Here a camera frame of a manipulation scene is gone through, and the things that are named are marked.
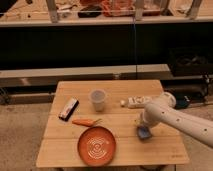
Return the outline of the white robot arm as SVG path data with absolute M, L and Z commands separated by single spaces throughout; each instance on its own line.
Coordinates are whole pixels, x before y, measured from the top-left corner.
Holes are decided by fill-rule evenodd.
M 152 128 L 162 122 L 213 148 L 213 121 L 183 113 L 175 105 L 175 97 L 163 92 L 145 104 L 141 124 Z

